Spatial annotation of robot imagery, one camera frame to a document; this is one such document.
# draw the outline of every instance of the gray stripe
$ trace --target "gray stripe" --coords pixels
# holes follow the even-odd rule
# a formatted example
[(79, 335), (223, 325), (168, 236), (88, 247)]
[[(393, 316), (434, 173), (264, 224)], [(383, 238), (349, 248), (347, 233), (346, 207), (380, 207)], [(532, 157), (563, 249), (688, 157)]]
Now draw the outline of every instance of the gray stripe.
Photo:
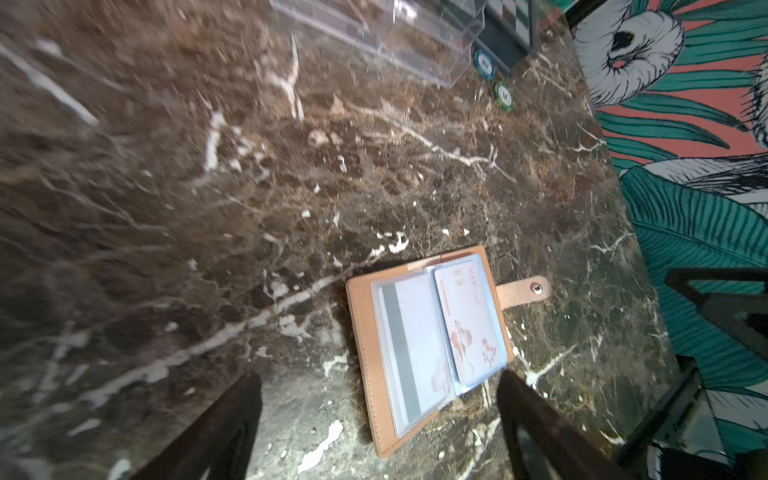
[(413, 365), (406, 342), (406, 329), (402, 325), (400, 302), (397, 300), (397, 290), (394, 284), (382, 287), (384, 308), (389, 319), (389, 332), (392, 334), (392, 349), (395, 350), (397, 371), (400, 374), (400, 389), (402, 399), (406, 404), (408, 423), (413, 422), (422, 414), (419, 406), (419, 394), (416, 392), (416, 380), (413, 378)]

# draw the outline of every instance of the checkered board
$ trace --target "checkered board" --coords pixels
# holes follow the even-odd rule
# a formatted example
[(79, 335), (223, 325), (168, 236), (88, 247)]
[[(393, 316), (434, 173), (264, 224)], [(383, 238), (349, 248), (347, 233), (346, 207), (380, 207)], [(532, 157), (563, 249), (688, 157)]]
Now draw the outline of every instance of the checkered board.
[(531, 47), (531, 0), (488, 0), (488, 8), (526, 47)]

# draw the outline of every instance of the white card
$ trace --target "white card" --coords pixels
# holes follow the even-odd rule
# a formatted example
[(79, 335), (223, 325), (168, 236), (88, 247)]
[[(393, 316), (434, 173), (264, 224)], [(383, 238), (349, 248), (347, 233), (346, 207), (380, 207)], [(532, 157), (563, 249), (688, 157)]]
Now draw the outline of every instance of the white card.
[(501, 327), (488, 305), (485, 271), (466, 262), (435, 270), (435, 282), (459, 382), (473, 386), (507, 362)]

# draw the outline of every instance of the card holder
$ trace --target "card holder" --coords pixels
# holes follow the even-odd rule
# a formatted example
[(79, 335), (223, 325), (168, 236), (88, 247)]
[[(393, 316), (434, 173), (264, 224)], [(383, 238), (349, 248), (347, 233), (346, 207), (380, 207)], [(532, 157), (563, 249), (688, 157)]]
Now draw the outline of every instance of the card holder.
[[(482, 265), (482, 279), (490, 295), (489, 309), (494, 313), (492, 318), (501, 337), (505, 361), (509, 362), (514, 359), (512, 344), (483, 246), (417, 260), (347, 281), (366, 406), (374, 446), (381, 458), (389, 457), (457, 395), (482, 382), (481, 379), (473, 385), (458, 382), (454, 353), (434, 280), (435, 271), (450, 266), (453, 260), (473, 254), (478, 255), (478, 266)], [(506, 289), (505, 295), (520, 300), (520, 303), (543, 300), (549, 295), (546, 279), (536, 277), (536, 285), (541, 288), (537, 290), (540, 290), (539, 294), (533, 294), (535, 296), (523, 291), (528, 289), (525, 281)], [(422, 315), (424, 321), (414, 322), (409, 318), (414, 312)], [(409, 334), (417, 339), (411, 346), (408, 344)], [(414, 361), (419, 362), (417, 368), (412, 367)], [(450, 368), (450, 388), (445, 381), (446, 366)]]

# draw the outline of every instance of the marble surface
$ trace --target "marble surface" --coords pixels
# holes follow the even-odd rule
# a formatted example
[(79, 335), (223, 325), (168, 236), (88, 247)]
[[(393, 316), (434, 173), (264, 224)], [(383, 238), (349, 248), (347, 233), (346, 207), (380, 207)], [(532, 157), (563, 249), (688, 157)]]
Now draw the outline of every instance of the marble surface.
[(15, 468), (135, 471), (254, 371), (251, 478), (511, 478), (497, 379), (376, 457), (344, 292), (478, 243), (497, 283), (551, 281), (505, 312), (510, 368), (602, 452), (666, 391), (656, 293), (562, 25), (515, 68), (511, 114), (471, 72), (426, 84), (264, 0), (18, 0), (0, 28)]

